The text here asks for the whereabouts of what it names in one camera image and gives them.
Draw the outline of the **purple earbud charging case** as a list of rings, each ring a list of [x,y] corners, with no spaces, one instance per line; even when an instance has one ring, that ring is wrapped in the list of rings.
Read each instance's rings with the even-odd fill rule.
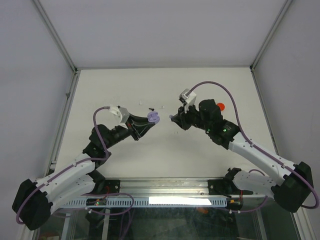
[[[151,111],[147,114],[147,120],[149,123],[158,124],[160,121],[160,116],[159,116],[158,112]]]

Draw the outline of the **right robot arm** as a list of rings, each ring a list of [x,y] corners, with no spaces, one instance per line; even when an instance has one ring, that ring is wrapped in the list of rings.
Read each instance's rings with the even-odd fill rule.
[[[260,193],[291,213],[303,206],[314,186],[308,164],[285,160],[244,137],[238,125],[223,118],[213,99],[201,101],[198,107],[190,100],[179,100],[182,106],[171,117],[172,122],[183,130],[195,127],[205,131],[216,145],[242,156],[266,174],[255,175],[236,167],[229,169],[223,182],[226,192],[234,194],[238,190],[248,190]]]

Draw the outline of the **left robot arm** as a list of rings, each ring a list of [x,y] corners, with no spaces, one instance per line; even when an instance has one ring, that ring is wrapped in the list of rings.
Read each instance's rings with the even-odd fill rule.
[[[140,117],[120,107],[113,114],[119,124],[109,129],[94,120],[88,145],[69,164],[43,178],[28,178],[20,184],[12,204],[18,224],[33,231],[57,209],[79,196],[112,193],[111,187],[106,187],[105,177],[98,171],[111,156],[109,148],[128,137],[138,141],[160,121],[156,111]]]

